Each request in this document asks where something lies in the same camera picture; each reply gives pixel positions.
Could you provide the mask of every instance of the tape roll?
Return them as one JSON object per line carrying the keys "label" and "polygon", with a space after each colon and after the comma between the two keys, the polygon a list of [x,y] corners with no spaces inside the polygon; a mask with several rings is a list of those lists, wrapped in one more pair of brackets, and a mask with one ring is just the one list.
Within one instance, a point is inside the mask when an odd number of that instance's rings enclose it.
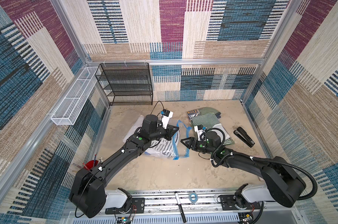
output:
{"label": "tape roll", "polygon": [[189,200],[191,201],[191,203],[195,203],[198,201],[198,195],[195,192],[191,192],[189,194]]}

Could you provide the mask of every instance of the white mesh basket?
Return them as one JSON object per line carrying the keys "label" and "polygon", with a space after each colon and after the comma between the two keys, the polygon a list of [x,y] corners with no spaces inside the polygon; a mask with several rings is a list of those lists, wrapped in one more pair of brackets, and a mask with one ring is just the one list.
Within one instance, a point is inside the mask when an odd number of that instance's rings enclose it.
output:
{"label": "white mesh basket", "polygon": [[56,125],[74,125],[79,113],[97,81],[98,67],[87,67],[82,71],[65,98],[55,110],[51,120]]}

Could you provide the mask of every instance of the green striped towel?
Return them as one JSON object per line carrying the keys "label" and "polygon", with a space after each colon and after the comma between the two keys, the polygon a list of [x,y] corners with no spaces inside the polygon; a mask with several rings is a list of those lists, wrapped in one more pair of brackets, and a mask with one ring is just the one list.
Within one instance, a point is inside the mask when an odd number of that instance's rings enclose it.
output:
{"label": "green striped towel", "polygon": [[[215,115],[215,113],[212,112],[212,113],[203,114],[201,116],[192,117],[191,122],[192,122],[193,126],[198,126],[198,125],[201,124],[202,126],[204,126],[206,128],[221,129],[225,133],[224,145],[232,144],[231,139],[230,139],[230,135],[226,132],[226,130],[224,129],[224,127],[220,123],[220,121],[217,118],[217,116]],[[213,131],[215,131],[217,133],[217,135],[220,136],[220,138],[222,140],[222,133],[218,130],[213,130]]]}

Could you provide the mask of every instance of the patterned wall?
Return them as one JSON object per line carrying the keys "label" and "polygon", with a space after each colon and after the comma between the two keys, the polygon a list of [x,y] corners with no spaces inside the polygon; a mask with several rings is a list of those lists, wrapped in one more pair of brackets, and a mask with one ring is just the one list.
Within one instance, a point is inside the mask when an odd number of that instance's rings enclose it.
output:
{"label": "patterned wall", "polygon": [[[0,176],[82,66],[49,0],[0,0]],[[88,160],[104,113],[97,90],[76,125],[52,126],[0,206],[0,223],[55,223],[72,163]]]}
{"label": "patterned wall", "polygon": [[[61,2],[88,56],[103,61],[260,58],[289,0]],[[253,67],[152,66],[154,101],[239,99]]]}
{"label": "patterned wall", "polygon": [[238,100],[257,65],[150,66],[154,101]]}
{"label": "patterned wall", "polygon": [[289,0],[63,0],[92,60],[261,57]]}
{"label": "patterned wall", "polygon": [[0,176],[81,66],[49,0],[0,0]]}
{"label": "patterned wall", "polygon": [[303,0],[245,106],[271,156],[314,175],[310,222],[338,223],[338,0]]}
{"label": "patterned wall", "polygon": [[105,104],[92,90],[76,123],[52,125],[0,205],[1,223],[58,223],[76,172],[89,158]]}

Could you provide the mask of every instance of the black wire shelf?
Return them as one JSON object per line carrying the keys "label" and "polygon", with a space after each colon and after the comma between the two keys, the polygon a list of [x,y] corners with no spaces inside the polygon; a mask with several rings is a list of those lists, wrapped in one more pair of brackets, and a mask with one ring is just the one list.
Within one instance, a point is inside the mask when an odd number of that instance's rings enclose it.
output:
{"label": "black wire shelf", "polygon": [[96,75],[113,105],[153,105],[148,63],[102,63]]}

